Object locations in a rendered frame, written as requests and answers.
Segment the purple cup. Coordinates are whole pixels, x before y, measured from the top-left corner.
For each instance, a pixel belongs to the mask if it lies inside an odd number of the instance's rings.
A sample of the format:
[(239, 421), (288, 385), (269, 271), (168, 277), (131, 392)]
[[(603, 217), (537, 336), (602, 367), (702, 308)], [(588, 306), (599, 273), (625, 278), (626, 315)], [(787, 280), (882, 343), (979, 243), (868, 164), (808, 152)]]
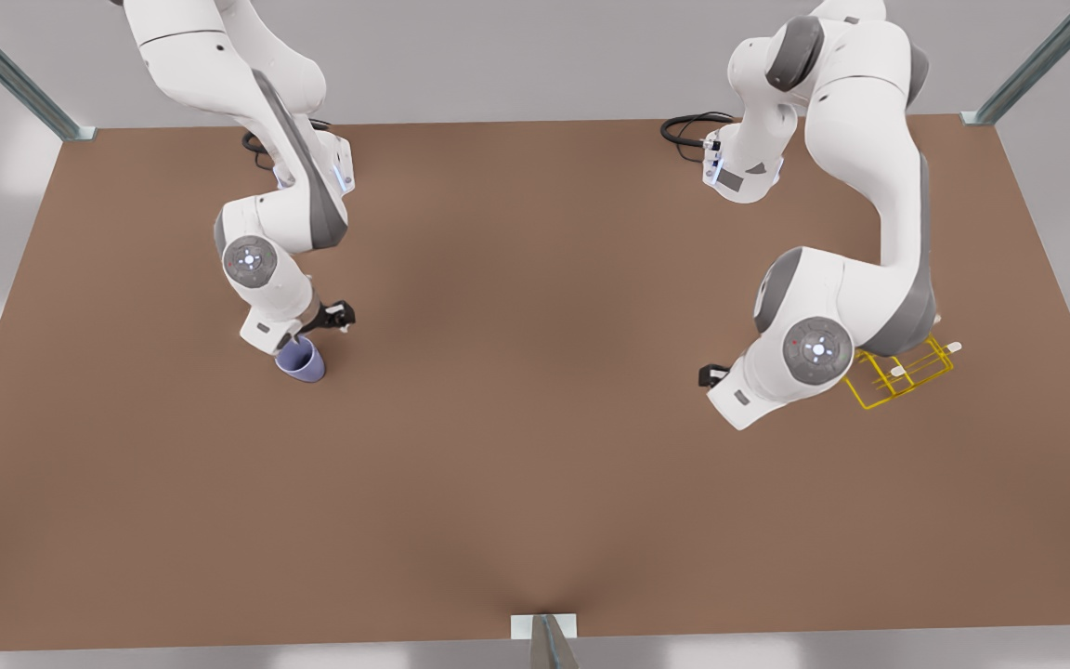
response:
[(289, 338), (275, 362), (282, 372), (306, 384), (316, 384), (326, 374), (326, 365), (318, 348), (304, 335)]

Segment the silver frame post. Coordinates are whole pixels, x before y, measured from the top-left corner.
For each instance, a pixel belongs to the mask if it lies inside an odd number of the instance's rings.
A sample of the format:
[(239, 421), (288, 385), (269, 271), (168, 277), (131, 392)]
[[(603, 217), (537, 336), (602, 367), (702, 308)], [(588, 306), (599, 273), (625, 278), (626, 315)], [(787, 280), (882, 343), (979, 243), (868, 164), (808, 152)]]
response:
[(993, 126), (1070, 51), (1070, 13), (975, 111), (961, 111), (965, 126)]
[(19, 65), (0, 49), (0, 85), (17, 98), (62, 141), (90, 141), (97, 135), (93, 126), (78, 124), (35, 83)]
[(529, 640), (530, 669), (581, 669), (569, 640), (578, 638), (576, 613), (511, 615), (511, 639)]

